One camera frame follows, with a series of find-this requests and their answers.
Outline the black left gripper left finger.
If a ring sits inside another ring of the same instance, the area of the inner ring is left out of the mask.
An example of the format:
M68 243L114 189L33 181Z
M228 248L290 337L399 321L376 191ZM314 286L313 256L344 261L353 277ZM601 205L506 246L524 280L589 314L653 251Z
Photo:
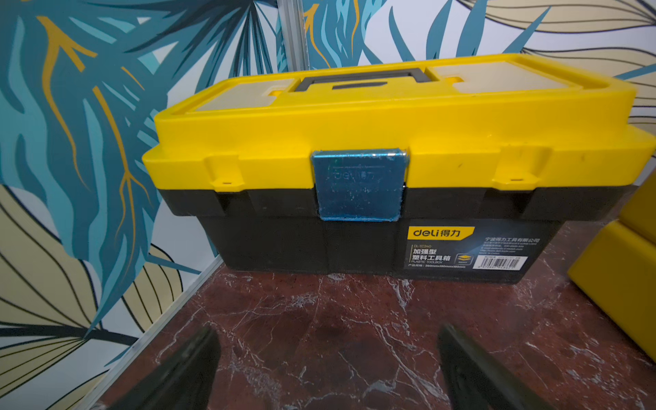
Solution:
M221 356L217 332L205 326L112 409L206 409Z

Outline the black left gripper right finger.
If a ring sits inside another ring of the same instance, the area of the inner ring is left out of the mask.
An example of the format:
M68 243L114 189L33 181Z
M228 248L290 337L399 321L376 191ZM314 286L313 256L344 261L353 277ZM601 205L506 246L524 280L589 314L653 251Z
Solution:
M442 374L453 409L551 409L553 406L458 327L438 333Z

